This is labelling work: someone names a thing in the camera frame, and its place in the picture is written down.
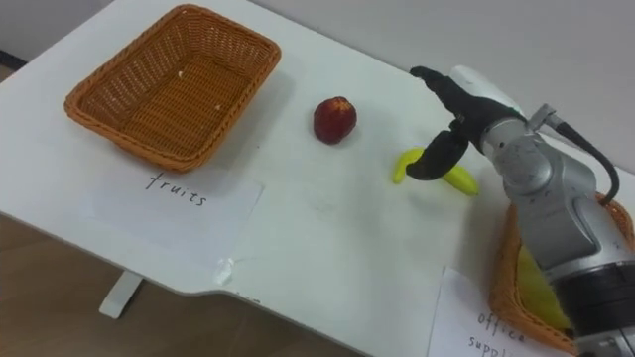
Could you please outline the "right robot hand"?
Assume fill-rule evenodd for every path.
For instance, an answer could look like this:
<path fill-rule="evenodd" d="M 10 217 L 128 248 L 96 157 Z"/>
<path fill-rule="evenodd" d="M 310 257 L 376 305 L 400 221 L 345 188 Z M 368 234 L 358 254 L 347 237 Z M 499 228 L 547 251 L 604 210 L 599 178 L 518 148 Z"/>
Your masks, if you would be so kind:
<path fill-rule="evenodd" d="M 518 111 L 493 99 L 473 96 L 449 76 L 424 66 L 414 66 L 410 74 L 421 79 L 454 115 L 448 130 L 440 131 L 423 154 L 406 166 L 406 174 L 417 180 L 435 180 L 447 174 L 462 158 L 469 144 L 482 153 L 482 136 L 503 119 L 527 120 Z"/>

